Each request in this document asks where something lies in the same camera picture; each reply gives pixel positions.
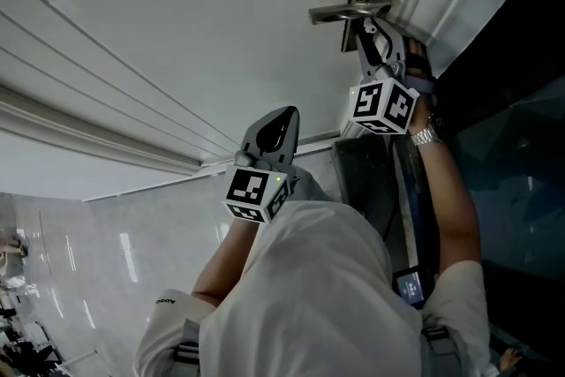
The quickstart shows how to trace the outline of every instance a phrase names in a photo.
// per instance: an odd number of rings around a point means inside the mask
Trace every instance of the silver watch band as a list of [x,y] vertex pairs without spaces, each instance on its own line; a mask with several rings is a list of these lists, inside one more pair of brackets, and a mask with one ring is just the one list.
[[411,139],[412,143],[414,143],[414,145],[416,145],[417,147],[419,147],[420,145],[425,145],[426,143],[432,143],[433,141],[443,143],[431,124],[428,125],[423,131],[411,135]]

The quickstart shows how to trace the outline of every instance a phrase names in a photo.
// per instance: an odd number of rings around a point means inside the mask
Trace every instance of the white shirt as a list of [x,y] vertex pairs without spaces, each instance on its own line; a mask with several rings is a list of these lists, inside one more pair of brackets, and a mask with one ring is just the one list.
[[488,368],[481,266],[460,262],[419,312],[391,289],[387,249],[353,208],[288,201],[256,240],[241,280],[218,308],[166,291],[134,369],[160,375],[185,319],[200,324],[200,370],[214,376],[419,376],[422,319],[450,327],[473,373]]

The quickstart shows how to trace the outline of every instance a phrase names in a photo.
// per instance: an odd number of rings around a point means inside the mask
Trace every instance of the sleeve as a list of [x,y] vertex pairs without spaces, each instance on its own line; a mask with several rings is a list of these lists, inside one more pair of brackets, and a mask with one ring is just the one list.
[[483,268],[476,261],[457,262],[440,275],[422,310],[424,325],[441,325],[460,335],[475,374],[488,374],[490,330]]
[[215,306],[180,290],[162,292],[133,359],[135,375],[162,375],[170,365],[174,350],[182,342],[185,321],[190,320],[199,326],[214,310]]

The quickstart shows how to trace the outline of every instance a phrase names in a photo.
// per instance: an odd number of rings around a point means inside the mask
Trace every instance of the floor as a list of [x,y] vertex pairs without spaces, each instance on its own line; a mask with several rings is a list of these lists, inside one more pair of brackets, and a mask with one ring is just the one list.
[[[329,151],[295,164],[341,200]],[[222,182],[219,175],[89,203],[0,196],[0,230],[17,224],[30,239],[23,321],[41,321],[65,359],[97,349],[113,376],[131,376],[156,297],[190,291],[227,232]],[[71,371],[99,377],[105,366],[93,357]]]

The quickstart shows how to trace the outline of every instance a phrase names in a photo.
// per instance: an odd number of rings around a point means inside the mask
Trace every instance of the display screen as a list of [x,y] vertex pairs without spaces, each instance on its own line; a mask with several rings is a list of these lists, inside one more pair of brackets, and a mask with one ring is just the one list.
[[396,278],[396,282],[398,283],[400,297],[402,297],[405,302],[414,305],[424,300],[424,293],[422,292],[418,272],[399,276]]

